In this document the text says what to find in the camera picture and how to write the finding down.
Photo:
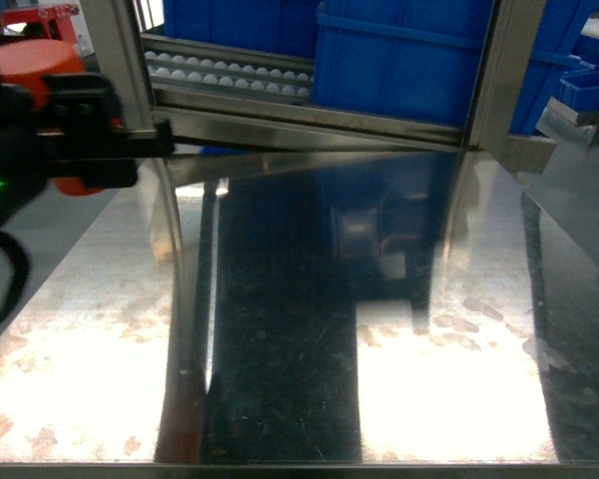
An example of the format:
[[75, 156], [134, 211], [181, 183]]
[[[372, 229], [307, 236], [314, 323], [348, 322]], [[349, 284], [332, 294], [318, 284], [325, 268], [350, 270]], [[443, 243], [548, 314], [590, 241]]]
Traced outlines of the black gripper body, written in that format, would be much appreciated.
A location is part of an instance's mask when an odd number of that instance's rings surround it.
[[174, 150], [171, 125], [131, 129], [113, 83], [65, 42], [0, 46], [0, 229], [50, 180], [69, 195], [129, 188], [140, 159]]

